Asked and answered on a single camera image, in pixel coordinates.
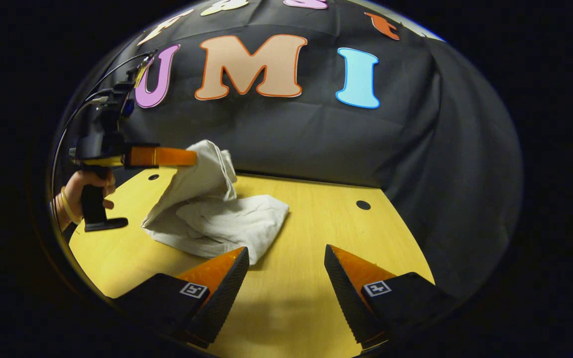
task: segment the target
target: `table hole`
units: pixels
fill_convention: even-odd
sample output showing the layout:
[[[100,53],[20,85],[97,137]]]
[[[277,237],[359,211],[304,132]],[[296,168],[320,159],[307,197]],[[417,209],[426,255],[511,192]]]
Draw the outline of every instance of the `table hole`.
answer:
[[[363,210],[368,210],[371,208],[371,205],[368,204],[368,202],[365,202],[364,200],[358,200],[357,207]]]

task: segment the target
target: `letter m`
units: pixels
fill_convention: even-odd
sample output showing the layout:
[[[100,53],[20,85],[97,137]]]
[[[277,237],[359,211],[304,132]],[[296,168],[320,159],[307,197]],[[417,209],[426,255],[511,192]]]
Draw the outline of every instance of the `letter m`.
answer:
[[[236,36],[221,36],[200,44],[207,51],[202,87],[195,93],[200,100],[223,98],[229,88],[222,83],[223,72],[238,93],[247,93],[264,70],[264,81],[256,88],[269,97],[297,97],[302,88],[297,84],[297,59],[305,38],[294,35],[271,36],[252,55]]]

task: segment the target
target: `black handle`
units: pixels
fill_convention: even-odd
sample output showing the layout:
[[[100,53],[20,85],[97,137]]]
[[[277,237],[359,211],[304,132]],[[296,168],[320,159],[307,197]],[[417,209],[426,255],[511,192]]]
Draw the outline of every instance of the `black handle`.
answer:
[[[84,170],[89,170],[96,175],[105,179],[109,168],[102,166],[86,166]],[[94,185],[84,186],[81,194],[81,206],[83,209],[84,219],[86,220],[87,231],[99,231],[118,229],[127,226],[127,218],[107,219],[105,207],[103,206],[103,188]]]

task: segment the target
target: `cutout letter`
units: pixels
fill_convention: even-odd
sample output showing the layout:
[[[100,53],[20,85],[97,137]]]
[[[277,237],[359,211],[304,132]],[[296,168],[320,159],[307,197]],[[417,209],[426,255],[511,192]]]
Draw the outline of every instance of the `cutout letter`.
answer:
[[[149,73],[150,69],[147,68],[147,70],[145,70],[143,79],[141,79],[141,83],[135,91],[136,102],[139,106],[143,108],[154,107],[165,98],[169,88],[171,59],[179,48],[180,45],[174,45],[159,54],[159,59],[161,59],[161,68],[159,69],[159,81],[156,84],[156,89],[154,91],[147,90],[147,74]]]
[[[249,2],[247,0],[221,0],[214,3],[211,7],[203,11],[200,16],[207,16],[208,14],[213,14],[221,12],[222,10],[237,9],[241,6],[247,5]]]
[[[346,62],[344,89],[337,91],[337,99],[355,107],[379,107],[380,101],[373,91],[373,67],[379,62],[377,57],[345,47],[338,48],[337,53],[344,57]]]
[[[326,9],[326,0],[284,0],[284,3],[293,7],[308,7],[309,9]]]
[[[150,34],[148,34],[146,38],[142,39],[141,42],[137,43],[136,45],[141,46],[146,41],[150,41],[150,39],[153,39],[156,36],[159,36],[159,34],[161,33],[161,31],[163,29],[167,29],[169,26],[173,25],[173,23],[175,23],[179,18],[181,18],[182,16],[185,16],[187,14],[190,14],[192,11],[193,11],[193,9],[191,9],[189,11],[185,11],[182,14],[178,14],[177,16],[174,16],[173,18],[170,18],[169,20],[165,20],[164,22],[159,23],[159,25],[157,25],[157,27],[155,29],[153,29],[152,32],[150,32]]]
[[[388,36],[391,39],[399,40],[399,36],[397,34],[393,34],[393,32],[391,31],[391,29],[397,31],[397,28],[388,23],[387,19],[372,13],[364,13],[364,14],[371,17],[371,20],[373,21],[373,26],[377,30],[379,30],[382,34]]]
[[[297,84],[297,59],[305,38],[294,35],[271,36],[250,54],[236,36],[221,36],[200,44],[207,50],[202,87],[195,93],[200,100],[223,98],[229,88],[222,83],[226,71],[238,93],[247,93],[256,77],[264,70],[264,81],[256,88],[268,97],[297,97],[302,88]]]

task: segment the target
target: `bracelet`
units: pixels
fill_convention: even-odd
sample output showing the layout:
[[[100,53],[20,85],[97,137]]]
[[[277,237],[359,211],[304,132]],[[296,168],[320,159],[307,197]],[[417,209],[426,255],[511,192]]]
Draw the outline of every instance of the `bracelet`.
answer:
[[[68,200],[66,199],[66,187],[62,186],[61,187],[61,201],[63,202],[63,207],[66,209],[66,213],[68,214],[68,217],[70,218],[70,220],[72,220],[72,222],[74,222],[75,224],[81,224],[81,219],[77,220],[75,219],[75,213],[72,212],[72,209],[70,208],[70,205],[68,204]]]

